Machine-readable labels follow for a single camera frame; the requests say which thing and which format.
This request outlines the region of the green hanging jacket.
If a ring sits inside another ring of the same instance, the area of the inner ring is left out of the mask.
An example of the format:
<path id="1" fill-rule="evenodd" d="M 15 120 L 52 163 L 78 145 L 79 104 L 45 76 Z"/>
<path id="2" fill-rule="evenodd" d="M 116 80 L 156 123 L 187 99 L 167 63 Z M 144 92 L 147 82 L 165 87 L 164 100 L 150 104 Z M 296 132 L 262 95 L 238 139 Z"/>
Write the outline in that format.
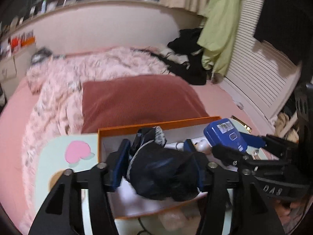
<path id="1" fill-rule="evenodd" d="M 197 44 L 203 48 L 202 65 L 213 75 L 225 76 L 235 44 L 243 0 L 209 0 Z"/>

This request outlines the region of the beige furry plush toy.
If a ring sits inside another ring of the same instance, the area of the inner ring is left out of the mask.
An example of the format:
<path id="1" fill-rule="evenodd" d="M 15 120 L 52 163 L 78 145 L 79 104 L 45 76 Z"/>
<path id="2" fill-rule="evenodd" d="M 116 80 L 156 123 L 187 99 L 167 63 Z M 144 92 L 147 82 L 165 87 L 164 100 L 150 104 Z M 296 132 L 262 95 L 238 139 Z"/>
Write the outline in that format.
<path id="1" fill-rule="evenodd" d="M 198 141 L 192 141 L 192 145 L 194 146 L 194 149 L 198 152 L 202 152 L 205 155 L 211 155 L 212 154 L 212 147 L 209 144 L 209 142 L 205 139 L 201 139 Z M 175 145 L 176 150 L 178 151 L 184 151 L 187 150 L 187 147 L 189 145 L 187 144 L 187 141 L 184 142 L 177 142 Z"/>

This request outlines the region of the white bedside drawer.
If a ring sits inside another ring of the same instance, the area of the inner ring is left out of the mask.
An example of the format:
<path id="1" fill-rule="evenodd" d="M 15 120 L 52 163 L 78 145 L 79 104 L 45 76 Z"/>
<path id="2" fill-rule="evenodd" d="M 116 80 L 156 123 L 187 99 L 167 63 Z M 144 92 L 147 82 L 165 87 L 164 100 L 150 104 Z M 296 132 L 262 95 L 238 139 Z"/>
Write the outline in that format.
<path id="1" fill-rule="evenodd" d="M 1 61 L 1 87 L 7 99 L 11 98 L 25 77 L 35 52 L 35 49 L 27 49 Z"/>

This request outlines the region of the black hanging garment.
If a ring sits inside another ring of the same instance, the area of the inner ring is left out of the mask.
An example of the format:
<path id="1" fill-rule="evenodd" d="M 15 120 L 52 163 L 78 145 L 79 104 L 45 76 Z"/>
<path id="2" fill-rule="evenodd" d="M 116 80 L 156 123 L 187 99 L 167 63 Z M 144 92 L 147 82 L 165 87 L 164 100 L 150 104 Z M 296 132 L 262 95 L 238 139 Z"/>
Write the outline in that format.
<path id="1" fill-rule="evenodd" d="M 297 65 L 312 41 L 312 0 L 264 0 L 254 38 L 270 43 Z"/>

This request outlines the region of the black clothes pile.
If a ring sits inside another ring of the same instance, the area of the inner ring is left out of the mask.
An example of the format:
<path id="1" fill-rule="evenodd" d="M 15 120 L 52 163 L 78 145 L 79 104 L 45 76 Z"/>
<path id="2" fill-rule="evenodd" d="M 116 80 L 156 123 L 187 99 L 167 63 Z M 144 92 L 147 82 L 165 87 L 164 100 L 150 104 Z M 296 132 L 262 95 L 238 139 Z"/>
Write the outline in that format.
<path id="1" fill-rule="evenodd" d="M 202 65 L 203 48 L 197 44 L 201 28 L 182 29 L 179 37 L 158 52 L 151 52 L 167 65 L 169 72 L 191 85 L 206 85 L 207 70 Z"/>

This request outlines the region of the small orange box on shelf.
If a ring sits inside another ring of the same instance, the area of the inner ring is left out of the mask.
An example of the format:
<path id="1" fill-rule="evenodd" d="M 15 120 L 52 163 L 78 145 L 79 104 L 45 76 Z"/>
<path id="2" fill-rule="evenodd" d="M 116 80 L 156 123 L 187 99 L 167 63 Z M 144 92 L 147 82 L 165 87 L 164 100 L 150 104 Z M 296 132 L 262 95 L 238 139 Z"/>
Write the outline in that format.
<path id="1" fill-rule="evenodd" d="M 35 42 L 36 42 L 35 37 L 29 37 L 27 39 L 22 39 L 21 40 L 21 47 L 32 45 Z"/>

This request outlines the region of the dark red pillow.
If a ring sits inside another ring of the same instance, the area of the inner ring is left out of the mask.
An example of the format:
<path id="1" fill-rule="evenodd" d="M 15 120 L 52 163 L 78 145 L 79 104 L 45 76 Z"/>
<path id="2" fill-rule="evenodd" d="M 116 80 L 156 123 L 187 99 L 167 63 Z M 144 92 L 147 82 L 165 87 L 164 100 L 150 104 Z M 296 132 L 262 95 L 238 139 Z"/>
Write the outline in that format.
<path id="1" fill-rule="evenodd" d="M 83 133 L 100 128 L 207 117 L 195 90 L 172 75 L 140 75 L 83 84 Z"/>

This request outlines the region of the grey bag on bed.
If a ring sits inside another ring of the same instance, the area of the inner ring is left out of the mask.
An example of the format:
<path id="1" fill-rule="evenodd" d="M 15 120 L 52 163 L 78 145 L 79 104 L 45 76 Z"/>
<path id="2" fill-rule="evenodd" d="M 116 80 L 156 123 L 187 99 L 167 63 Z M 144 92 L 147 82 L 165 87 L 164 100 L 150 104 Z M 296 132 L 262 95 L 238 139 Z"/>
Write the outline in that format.
<path id="1" fill-rule="evenodd" d="M 42 47 L 31 56 L 31 65 L 41 63 L 52 55 L 53 53 L 50 49 L 47 47 Z"/>

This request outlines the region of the orange cardboard box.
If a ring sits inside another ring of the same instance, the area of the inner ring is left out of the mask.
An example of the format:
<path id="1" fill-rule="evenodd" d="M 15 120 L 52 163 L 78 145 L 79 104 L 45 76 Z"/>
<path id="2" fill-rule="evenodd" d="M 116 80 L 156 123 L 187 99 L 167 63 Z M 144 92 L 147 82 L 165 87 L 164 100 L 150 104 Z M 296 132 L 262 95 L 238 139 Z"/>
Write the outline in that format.
<path id="1" fill-rule="evenodd" d="M 218 117 L 102 128 L 99 153 L 109 166 L 115 218 L 160 213 L 202 197 L 211 177 L 204 129 Z"/>

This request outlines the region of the pink floral blanket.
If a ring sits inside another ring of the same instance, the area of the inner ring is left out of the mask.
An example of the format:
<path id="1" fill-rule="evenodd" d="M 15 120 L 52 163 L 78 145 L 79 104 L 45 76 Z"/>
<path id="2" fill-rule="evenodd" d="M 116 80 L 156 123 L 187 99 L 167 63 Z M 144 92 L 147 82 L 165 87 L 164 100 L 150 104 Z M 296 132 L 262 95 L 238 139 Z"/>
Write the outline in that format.
<path id="1" fill-rule="evenodd" d="M 115 47 L 90 55 L 54 59 L 33 65 L 26 80 L 39 99 L 22 140 L 22 179 L 27 209 L 20 227 L 28 232 L 35 217 L 34 180 L 40 153 L 57 136 L 80 134 L 83 126 L 83 83 L 126 76 L 169 74 L 164 62 L 146 51 Z"/>

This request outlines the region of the black lace garment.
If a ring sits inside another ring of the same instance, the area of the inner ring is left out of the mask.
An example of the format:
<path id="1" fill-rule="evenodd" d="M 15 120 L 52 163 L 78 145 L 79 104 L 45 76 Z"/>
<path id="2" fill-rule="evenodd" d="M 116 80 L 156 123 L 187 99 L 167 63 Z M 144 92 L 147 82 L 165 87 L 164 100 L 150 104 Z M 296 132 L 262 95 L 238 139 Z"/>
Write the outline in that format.
<path id="1" fill-rule="evenodd" d="M 166 148 L 166 143 L 161 127 L 139 129 L 129 150 L 125 179 L 138 195 L 150 200 L 192 200 L 203 187 L 199 162 L 207 158 L 196 150 Z"/>

